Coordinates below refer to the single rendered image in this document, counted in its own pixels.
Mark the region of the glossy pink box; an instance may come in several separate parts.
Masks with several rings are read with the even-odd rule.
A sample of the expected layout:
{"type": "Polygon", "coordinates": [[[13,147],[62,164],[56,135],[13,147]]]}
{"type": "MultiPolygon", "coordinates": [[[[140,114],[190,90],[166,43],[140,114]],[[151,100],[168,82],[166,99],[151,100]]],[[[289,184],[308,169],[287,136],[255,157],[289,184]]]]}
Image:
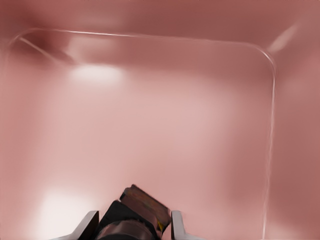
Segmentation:
{"type": "Polygon", "coordinates": [[[320,0],[0,0],[0,240],[136,184],[208,240],[320,240],[320,0]]]}

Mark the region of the black and brown button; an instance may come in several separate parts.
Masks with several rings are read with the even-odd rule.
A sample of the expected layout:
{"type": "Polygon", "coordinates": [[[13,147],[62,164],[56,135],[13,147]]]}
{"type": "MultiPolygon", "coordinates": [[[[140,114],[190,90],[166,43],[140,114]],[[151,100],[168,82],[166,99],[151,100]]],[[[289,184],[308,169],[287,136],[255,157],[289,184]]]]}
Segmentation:
{"type": "Polygon", "coordinates": [[[92,235],[94,240],[161,240],[171,210],[135,184],[114,200],[92,235]]]}

